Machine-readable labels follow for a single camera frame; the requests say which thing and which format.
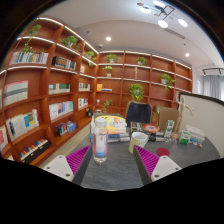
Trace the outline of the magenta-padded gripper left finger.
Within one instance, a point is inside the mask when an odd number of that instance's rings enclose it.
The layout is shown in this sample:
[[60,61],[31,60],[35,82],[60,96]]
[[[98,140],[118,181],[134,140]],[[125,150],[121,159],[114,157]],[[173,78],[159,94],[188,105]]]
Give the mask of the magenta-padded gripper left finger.
[[68,156],[58,155],[44,167],[44,170],[80,185],[91,157],[92,146],[88,145]]

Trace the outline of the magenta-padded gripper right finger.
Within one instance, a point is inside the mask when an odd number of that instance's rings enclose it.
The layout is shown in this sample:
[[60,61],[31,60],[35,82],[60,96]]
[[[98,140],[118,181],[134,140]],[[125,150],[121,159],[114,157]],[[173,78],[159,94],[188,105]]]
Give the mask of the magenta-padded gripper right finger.
[[144,185],[181,170],[181,167],[168,156],[157,156],[137,145],[134,146],[133,155]]

